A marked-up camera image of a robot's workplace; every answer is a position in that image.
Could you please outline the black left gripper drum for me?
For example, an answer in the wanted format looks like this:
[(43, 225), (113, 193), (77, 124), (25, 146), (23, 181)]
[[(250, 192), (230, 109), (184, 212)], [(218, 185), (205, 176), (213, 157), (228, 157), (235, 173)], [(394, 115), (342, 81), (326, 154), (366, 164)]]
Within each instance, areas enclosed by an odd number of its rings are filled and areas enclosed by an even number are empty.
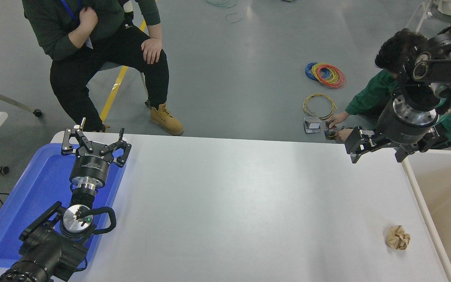
[(110, 152), (105, 156), (94, 155), (86, 152), (81, 155), (76, 152), (76, 159), (70, 174), (70, 182), (80, 186), (83, 182), (92, 183), (97, 188), (105, 186), (109, 166), (113, 162), (113, 154)]

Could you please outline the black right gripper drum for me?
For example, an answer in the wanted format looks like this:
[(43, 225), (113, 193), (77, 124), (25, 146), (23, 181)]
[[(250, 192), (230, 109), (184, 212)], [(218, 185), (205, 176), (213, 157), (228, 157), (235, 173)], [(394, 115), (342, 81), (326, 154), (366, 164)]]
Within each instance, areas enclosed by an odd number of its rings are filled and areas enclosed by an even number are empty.
[(409, 120), (408, 116), (400, 117), (393, 111), (383, 111), (379, 116), (375, 132), (385, 135), (390, 139), (390, 147), (402, 144), (416, 143), (431, 129), (438, 120), (438, 114), (430, 111)]

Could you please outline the crouching person's left hand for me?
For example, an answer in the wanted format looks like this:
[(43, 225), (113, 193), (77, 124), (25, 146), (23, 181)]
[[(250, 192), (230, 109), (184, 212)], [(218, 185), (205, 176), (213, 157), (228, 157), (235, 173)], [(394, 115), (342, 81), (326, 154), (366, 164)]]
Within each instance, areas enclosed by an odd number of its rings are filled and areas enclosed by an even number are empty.
[(353, 128), (343, 128), (341, 130), (337, 130), (335, 132), (335, 140), (339, 142), (344, 142), (349, 137), (349, 135), (353, 132)]

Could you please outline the crouching person's right hand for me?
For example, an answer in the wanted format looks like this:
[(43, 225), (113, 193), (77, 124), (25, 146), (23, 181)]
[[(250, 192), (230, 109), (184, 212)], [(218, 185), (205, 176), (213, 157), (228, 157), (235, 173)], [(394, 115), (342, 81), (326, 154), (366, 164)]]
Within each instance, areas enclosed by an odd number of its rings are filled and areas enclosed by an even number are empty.
[(335, 128), (338, 124), (343, 123), (350, 114), (347, 111), (343, 111), (339, 114), (333, 114), (331, 117), (329, 117), (326, 121), (326, 125), (328, 128)]

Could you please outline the seated person's left hand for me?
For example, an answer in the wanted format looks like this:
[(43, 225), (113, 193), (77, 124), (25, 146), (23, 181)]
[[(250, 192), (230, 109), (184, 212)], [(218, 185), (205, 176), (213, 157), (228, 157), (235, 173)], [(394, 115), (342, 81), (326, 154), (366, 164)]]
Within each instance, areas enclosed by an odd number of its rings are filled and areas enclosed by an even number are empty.
[(141, 44), (143, 51), (143, 59), (147, 64), (154, 64), (159, 62), (162, 51), (161, 38), (149, 38)]

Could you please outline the seated person's right hand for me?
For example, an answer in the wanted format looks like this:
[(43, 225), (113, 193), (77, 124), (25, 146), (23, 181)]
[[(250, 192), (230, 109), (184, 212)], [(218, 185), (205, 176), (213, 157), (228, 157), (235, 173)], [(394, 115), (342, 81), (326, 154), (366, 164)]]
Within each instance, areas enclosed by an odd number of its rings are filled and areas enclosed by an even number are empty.
[(78, 30), (83, 33), (91, 33), (98, 23), (96, 11), (91, 7), (83, 7), (79, 14), (80, 25)]

